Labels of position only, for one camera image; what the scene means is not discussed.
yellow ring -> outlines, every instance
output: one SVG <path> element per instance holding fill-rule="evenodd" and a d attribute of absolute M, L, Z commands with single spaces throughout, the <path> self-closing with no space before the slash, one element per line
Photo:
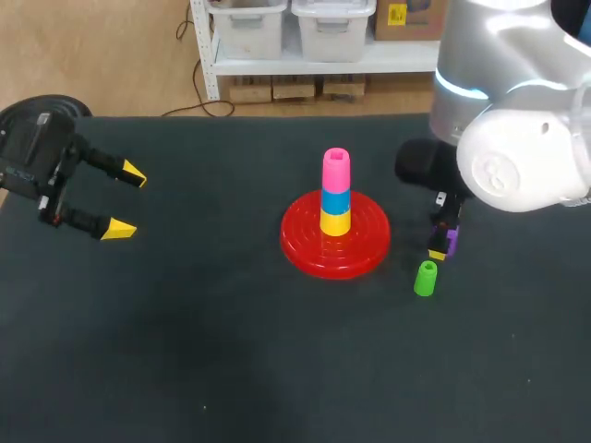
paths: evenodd
<path fill-rule="evenodd" d="M 345 235 L 351 229 L 351 210 L 343 215 L 331 215 L 320 209 L 320 230 L 331 237 Z"/>

cardboard box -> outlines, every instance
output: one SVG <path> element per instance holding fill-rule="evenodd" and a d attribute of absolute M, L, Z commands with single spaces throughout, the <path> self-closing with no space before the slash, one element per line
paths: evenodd
<path fill-rule="evenodd" d="M 449 0 L 378 0 L 376 40 L 439 40 Z"/>

cable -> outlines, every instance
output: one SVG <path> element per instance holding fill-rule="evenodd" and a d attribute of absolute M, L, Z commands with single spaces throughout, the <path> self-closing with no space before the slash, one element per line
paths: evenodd
<path fill-rule="evenodd" d="M 191 4 L 187 5 L 187 9 L 185 11 L 185 19 L 183 21 L 181 21 L 178 26 L 176 27 L 176 39 L 179 41 L 183 40 L 183 37 L 185 36 L 185 33 L 187 32 L 187 28 L 189 24 L 194 25 L 195 23 L 189 19 L 189 11 L 191 8 Z M 211 18 L 210 18 L 210 30 L 213 31 L 213 29 L 211 28 Z M 164 114 L 161 115 L 161 117 L 165 117 L 167 115 L 171 115 L 171 114 L 176 114 L 176 113 L 180 113 L 182 111 L 190 111 L 192 109 L 198 109 L 198 108 L 202 108 L 203 112 L 205 114 L 207 114 L 209 117 L 229 117 L 230 115 L 232 115 L 236 109 L 235 105 L 232 102 L 229 102 L 228 100 L 213 100 L 211 102 L 204 102 L 203 99 L 201 98 L 201 94 L 199 93 L 199 88 L 197 87 L 197 79 L 196 79 L 196 75 L 197 75 L 197 71 L 199 70 L 199 65 L 201 65 L 201 59 L 199 58 L 197 60 L 197 63 L 195 63 L 195 67 L 193 68 L 193 88 L 195 89 L 195 93 L 197 94 L 197 100 L 198 100 L 198 104 L 194 105 L 194 106 L 187 106 L 185 108 L 177 108 L 177 109 L 173 109 L 172 111 L 168 111 Z M 215 103 L 223 103 L 223 104 L 227 104 L 230 106 L 230 111 L 228 111 L 227 114 L 222 114 L 222 115 L 217 115 L 217 114 L 213 114 L 210 111 L 208 111 L 207 106 L 209 106 L 210 104 L 215 104 Z"/>

red base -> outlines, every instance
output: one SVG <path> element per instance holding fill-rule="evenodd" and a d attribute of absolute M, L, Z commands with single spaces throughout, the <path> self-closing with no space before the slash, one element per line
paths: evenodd
<path fill-rule="evenodd" d="M 281 223 L 281 247 L 305 273 L 331 280 L 353 279 L 374 270 L 388 255 L 390 223 L 371 198 L 351 192 L 351 230 L 331 237 L 320 230 L 320 191 L 289 207 Z"/>

pink ring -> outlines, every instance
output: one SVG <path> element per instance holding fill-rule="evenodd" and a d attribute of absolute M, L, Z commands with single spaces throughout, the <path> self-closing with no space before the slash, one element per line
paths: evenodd
<path fill-rule="evenodd" d="M 351 188 L 351 159 L 343 148 L 331 148 L 324 154 L 322 188 L 341 194 Z"/>

